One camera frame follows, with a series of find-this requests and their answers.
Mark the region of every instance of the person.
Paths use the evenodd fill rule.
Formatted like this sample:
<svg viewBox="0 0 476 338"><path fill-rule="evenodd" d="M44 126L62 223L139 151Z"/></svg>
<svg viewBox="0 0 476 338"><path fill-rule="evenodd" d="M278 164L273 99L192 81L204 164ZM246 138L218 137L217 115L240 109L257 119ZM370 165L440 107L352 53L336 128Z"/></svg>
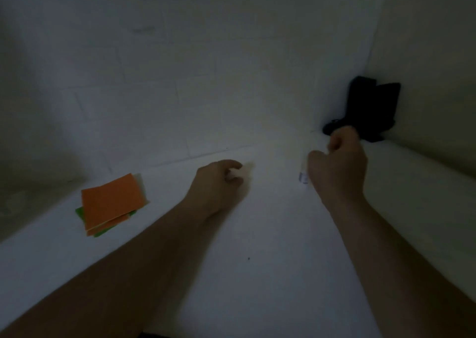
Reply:
<svg viewBox="0 0 476 338"><path fill-rule="evenodd" d="M308 174L329 210L385 338L476 337L476 308L370 206L367 158L357 132L334 132L328 154L308 155ZM198 169L184 199L7 327L0 337L137 337L167 289L187 242L229 207L243 179L233 160Z"/></svg>

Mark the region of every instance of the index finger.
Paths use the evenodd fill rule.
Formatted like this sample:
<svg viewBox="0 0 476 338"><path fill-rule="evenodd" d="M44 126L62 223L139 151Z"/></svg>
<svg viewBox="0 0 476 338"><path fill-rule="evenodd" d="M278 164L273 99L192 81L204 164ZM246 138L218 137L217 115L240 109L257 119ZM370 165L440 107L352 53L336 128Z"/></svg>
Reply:
<svg viewBox="0 0 476 338"><path fill-rule="evenodd" d="M227 171L228 169L241 169L243 166L239 161L231 159L217 161L217 164L223 169L223 171Z"/></svg>
<svg viewBox="0 0 476 338"><path fill-rule="evenodd" d="M360 149L360 137L358 132L352 126L344 126L337 129L330 136L327 145L329 153L335 152L337 149L354 150Z"/></svg>

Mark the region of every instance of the orange sticky note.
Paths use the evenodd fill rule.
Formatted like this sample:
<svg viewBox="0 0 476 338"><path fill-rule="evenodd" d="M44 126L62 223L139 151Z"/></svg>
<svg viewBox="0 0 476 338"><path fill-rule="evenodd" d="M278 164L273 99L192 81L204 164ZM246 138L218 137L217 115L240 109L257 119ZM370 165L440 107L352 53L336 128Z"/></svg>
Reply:
<svg viewBox="0 0 476 338"><path fill-rule="evenodd" d="M145 199L139 185L127 174L100 187L81 191L84 209L84 227L90 230L98 225L142 208Z"/></svg>
<svg viewBox="0 0 476 338"><path fill-rule="evenodd" d="M104 229L107 229L109 227L113 227L115 225L118 225L119 223L121 223L123 221L126 221L129 218L130 218L129 214L121 215L120 217L117 217L117 218L112 219L110 221L106 221L104 224L98 225L97 227L94 227L92 229L87 230L86 235L88 237L90 237L91 235L99 233L100 231L103 231Z"/></svg>

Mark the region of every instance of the hand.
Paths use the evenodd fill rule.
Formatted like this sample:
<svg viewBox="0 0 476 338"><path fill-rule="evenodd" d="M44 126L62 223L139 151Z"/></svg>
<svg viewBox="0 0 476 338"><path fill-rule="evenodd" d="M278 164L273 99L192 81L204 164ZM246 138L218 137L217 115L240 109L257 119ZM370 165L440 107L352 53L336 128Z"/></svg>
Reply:
<svg viewBox="0 0 476 338"><path fill-rule="evenodd" d="M200 209L206 217L228 208L243 184L243 178L225 180L225 177L230 169L241 167L242 164L235 160L222 160L199 168L184 203L193 209Z"/></svg>
<svg viewBox="0 0 476 338"><path fill-rule="evenodd" d="M327 209L364 198L367 156L359 140L353 127L344 126L330 137L329 154L315 150L307 156L309 178Z"/></svg>

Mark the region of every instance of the green sticky note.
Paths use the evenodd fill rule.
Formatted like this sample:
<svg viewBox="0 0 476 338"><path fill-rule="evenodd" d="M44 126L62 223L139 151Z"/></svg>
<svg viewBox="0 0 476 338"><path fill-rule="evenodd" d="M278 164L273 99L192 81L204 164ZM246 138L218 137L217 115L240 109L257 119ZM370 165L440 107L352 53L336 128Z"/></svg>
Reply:
<svg viewBox="0 0 476 338"><path fill-rule="evenodd" d="M76 215L78 215L78 217L81 218L81 220L84 222L84 209L83 207L79 207L77 209L75 209L75 212L76 212ZM133 210L129 213L130 216L133 216L135 213L137 213L137 210ZM101 235L103 235L106 231L108 231L109 229L112 229L114 228L115 225L113 225L112 227L109 227L107 229L104 229L104 230L101 230L99 233L96 233L93 235L94 238L97 238L97 237L100 237Z"/></svg>

